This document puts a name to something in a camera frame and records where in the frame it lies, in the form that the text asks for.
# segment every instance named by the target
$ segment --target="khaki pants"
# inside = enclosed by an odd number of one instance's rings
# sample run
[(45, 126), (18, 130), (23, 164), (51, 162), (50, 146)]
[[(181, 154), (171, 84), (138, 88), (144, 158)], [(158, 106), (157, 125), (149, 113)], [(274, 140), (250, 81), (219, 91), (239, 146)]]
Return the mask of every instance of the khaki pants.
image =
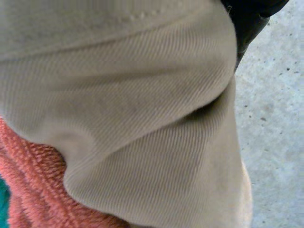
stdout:
[(60, 151), (71, 197), (142, 227), (248, 227), (220, 1), (30, 2), (1, 1), (0, 116)]

